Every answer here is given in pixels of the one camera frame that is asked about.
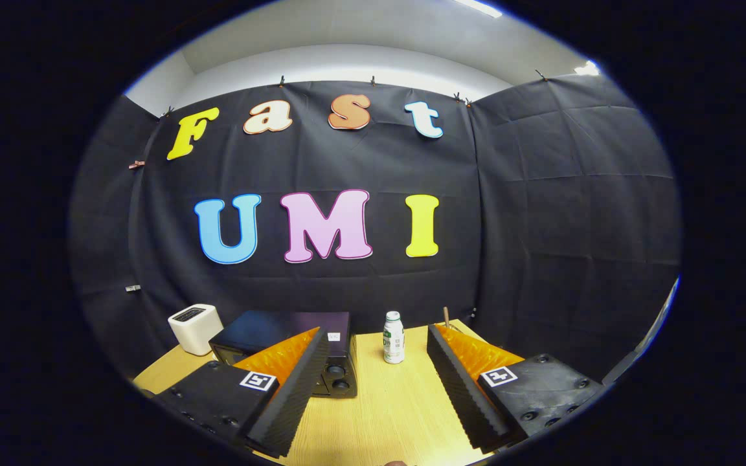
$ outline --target blue letter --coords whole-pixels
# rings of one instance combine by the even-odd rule
[[[421,101],[407,104],[405,110],[414,115],[414,126],[421,135],[429,138],[439,138],[442,136],[442,129],[433,126],[430,120],[430,117],[438,118],[439,112],[427,108],[427,104]]]
[[[261,197],[257,194],[243,194],[232,199],[232,206],[238,209],[240,215],[240,242],[236,247],[228,247],[220,239],[220,210],[225,206],[223,201],[210,199],[195,205],[203,253],[217,263],[241,263],[252,257],[258,247],[255,207],[260,203]]]

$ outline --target orange panel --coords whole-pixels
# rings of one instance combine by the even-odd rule
[[[436,324],[436,327],[475,384],[477,384],[477,377],[483,372],[523,361],[522,357],[512,352],[481,342],[474,337],[459,333],[453,328],[447,328],[439,324]],[[477,384],[477,388],[482,392],[482,387],[479,384]]]
[[[261,372],[278,377],[278,389],[284,386],[290,373],[299,363],[301,355],[307,349],[319,327],[299,333],[294,337],[275,343],[264,351],[256,352],[252,356],[234,363],[234,366],[246,371]]]

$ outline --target ceiling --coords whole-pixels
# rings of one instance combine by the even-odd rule
[[[586,59],[509,14],[454,0],[280,0],[222,24],[183,48],[195,73],[302,45],[362,44],[440,56],[510,85],[572,74]]]

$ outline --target bottle label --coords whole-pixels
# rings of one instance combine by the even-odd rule
[[[383,335],[385,361],[400,362],[405,359],[405,330],[400,329],[391,333],[391,331],[385,329]]]

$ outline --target black speaker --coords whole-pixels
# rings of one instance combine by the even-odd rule
[[[258,351],[311,328],[328,336],[328,358],[316,380],[313,396],[353,398],[358,395],[356,340],[350,337],[350,313],[279,313],[246,311],[227,325],[209,345],[220,362],[232,365]]]

